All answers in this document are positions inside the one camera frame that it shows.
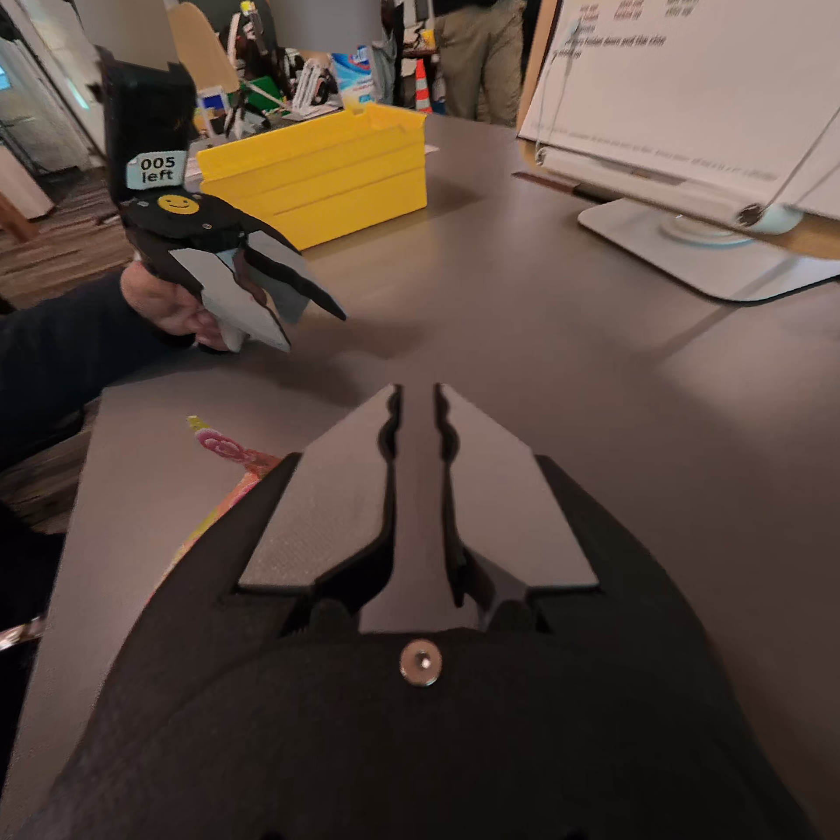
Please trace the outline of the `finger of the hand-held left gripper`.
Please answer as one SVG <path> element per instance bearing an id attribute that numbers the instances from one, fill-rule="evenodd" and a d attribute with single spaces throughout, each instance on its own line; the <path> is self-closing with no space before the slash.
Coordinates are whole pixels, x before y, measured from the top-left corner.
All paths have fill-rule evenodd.
<path id="1" fill-rule="evenodd" d="M 260 287 L 284 323 L 298 323 L 310 303 L 341 321 L 347 313 L 319 285 L 306 260 L 280 238 L 258 230 L 247 234 L 235 252 L 237 269 Z"/>
<path id="2" fill-rule="evenodd" d="M 273 311 L 237 283 L 235 273 L 222 259 L 194 248 L 174 249 L 170 255 L 197 281 L 202 304 L 215 317 L 229 351 L 241 351 L 247 340 L 284 353 L 290 351 L 289 340 Z"/>

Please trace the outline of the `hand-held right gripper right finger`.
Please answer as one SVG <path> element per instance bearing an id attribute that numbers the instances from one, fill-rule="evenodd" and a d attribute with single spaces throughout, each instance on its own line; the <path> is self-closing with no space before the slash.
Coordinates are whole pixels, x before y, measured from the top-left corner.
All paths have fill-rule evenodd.
<path id="1" fill-rule="evenodd" d="M 506 602 L 593 592 L 599 580 L 537 455 L 452 386 L 434 386 L 444 462 L 444 563 L 457 606 L 488 629 Z"/>

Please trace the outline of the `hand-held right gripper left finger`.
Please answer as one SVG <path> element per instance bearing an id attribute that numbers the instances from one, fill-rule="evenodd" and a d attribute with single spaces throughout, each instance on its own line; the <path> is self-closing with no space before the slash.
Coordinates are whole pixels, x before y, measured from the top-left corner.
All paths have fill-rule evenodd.
<path id="1" fill-rule="evenodd" d="M 299 634 L 323 602 L 351 620 L 390 581 L 396 535 L 396 433 L 403 389 L 389 384 L 301 454 L 238 580 L 291 600 L 281 634 Z"/>

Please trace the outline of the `floral origami paper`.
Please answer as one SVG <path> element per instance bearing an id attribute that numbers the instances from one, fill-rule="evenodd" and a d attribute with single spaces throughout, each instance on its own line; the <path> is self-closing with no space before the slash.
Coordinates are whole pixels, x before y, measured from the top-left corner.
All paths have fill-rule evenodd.
<path id="1" fill-rule="evenodd" d="M 280 464 L 281 457 L 271 455 L 259 448 L 243 444 L 234 437 L 219 431 L 214 425 L 192 414 L 185 419 L 196 443 L 215 460 L 224 462 L 229 473 L 225 493 L 216 495 L 213 506 L 181 543 L 168 563 L 161 581 L 169 576 L 176 566 L 196 546 L 207 531 L 226 513 L 230 512 L 252 489 Z"/>

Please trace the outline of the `person's left hand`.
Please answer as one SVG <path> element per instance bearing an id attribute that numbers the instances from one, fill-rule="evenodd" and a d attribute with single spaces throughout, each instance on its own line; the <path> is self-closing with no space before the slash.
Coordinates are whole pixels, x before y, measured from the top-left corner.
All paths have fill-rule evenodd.
<path id="1" fill-rule="evenodd" d="M 119 284 L 126 303 L 153 327 L 176 337 L 191 334 L 211 350 L 228 352 L 215 316 L 187 289 L 151 274 L 138 260 L 124 268 Z"/>

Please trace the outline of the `beige chair back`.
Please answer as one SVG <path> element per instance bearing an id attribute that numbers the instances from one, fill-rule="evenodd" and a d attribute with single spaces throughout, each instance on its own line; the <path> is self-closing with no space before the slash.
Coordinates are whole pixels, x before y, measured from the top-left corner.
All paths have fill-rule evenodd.
<path id="1" fill-rule="evenodd" d="M 196 91 L 221 88 L 236 93 L 239 80 L 204 12 L 193 3 L 168 2 L 166 13 L 179 61 Z"/>

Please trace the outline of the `yellow plastic bin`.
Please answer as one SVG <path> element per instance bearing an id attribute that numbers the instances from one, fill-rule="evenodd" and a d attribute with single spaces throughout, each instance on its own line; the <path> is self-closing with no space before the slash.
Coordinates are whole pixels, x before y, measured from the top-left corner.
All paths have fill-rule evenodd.
<path id="1" fill-rule="evenodd" d="M 369 103 L 201 150 L 201 187 L 309 249 L 425 208 L 426 119 Z"/>

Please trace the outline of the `white and black device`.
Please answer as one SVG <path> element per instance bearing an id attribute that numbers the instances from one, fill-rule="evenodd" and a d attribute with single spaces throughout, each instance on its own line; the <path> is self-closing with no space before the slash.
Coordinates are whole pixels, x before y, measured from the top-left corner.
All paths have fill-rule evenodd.
<path id="1" fill-rule="evenodd" d="M 304 122 L 341 111 L 337 82 L 330 70 L 316 59 L 306 59 L 296 76 L 287 118 Z"/>

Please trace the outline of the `blue wipes canister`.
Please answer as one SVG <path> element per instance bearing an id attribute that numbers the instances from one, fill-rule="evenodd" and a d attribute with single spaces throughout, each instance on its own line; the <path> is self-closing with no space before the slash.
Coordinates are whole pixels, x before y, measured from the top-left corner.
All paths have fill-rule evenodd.
<path id="1" fill-rule="evenodd" d="M 332 52 L 329 57 L 344 110 L 360 112 L 381 99 L 369 46 L 361 45 L 346 54 Z"/>

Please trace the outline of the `white stand base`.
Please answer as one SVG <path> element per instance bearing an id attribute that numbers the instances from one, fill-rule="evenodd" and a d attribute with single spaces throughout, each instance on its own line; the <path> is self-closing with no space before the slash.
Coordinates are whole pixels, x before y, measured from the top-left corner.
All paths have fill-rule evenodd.
<path id="1" fill-rule="evenodd" d="M 578 224 L 702 297 L 757 306 L 838 281 L 839 262 L 623 198 L 580 212 Z"/>

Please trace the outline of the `white page holder ledge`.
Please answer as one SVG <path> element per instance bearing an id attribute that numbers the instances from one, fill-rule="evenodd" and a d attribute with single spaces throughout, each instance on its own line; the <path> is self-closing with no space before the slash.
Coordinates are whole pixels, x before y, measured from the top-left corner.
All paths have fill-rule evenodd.
<path id="1" fill-rule="evenodd" d="M 544 170 L 578 184 L 748 234 L 787 234 L 805 216 L 792 206 L 761 203 L 718 186 L 638 171 L 549 145 L 538 144 L 534 157 Z"/>

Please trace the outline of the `white instruction sheet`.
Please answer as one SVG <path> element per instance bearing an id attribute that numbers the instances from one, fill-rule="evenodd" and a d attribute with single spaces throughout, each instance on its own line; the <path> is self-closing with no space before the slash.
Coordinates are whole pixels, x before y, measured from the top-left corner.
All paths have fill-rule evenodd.
<path id="1" fill-rule="evenodd" d="M 838 1 L 563 2 L 522 138 L 838 219 Z"/>

